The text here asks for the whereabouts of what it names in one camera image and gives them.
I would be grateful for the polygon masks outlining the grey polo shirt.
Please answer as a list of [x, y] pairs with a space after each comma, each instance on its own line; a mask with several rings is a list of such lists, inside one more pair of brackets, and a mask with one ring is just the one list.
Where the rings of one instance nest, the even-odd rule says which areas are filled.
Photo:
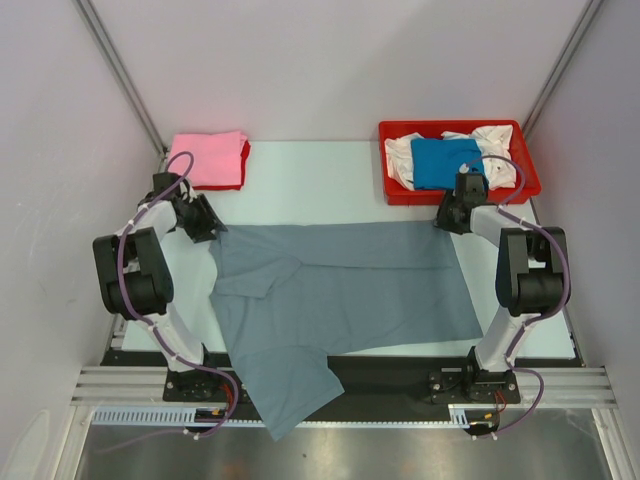
[[426, 221], [231, 226], [210, 295], [274, 440], [339, 397], [333, 355], [479, 338], [450, 235]]

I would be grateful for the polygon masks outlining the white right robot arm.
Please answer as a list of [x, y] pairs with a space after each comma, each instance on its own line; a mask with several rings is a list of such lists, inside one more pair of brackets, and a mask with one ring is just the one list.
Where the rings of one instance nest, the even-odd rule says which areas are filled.
[[542, 227], [488, 202], [479, 173], [459, 173], [438, 208], [434, 224], [458, 235], [474, 234], [498, 249], [495, 293], [499, 308], [474, 348], [477, 367], [461, 376], [463, 393], [484, 401], [497, 389], [493, 372], [513, 368], [521, 344], [537, 323], [556, 315], [570, 297], [565, 231]]

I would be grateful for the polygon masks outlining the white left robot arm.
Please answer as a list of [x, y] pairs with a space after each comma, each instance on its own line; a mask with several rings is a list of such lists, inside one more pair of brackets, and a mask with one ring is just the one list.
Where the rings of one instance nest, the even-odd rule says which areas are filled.
[[227, 228], [188, 180], [171, 172], [156, 174], [133, 219], [92, 243], [99, 290], [107, 311], [144, 327], [168, 368], [189, 371], [187, 389], [207, 400], [219, 392], [221, 376], [205, 365], [206, 347], [189, 332], [173, 303], [174, 283], [161, 247], [164, 237], [177, 230], [198, 245]]

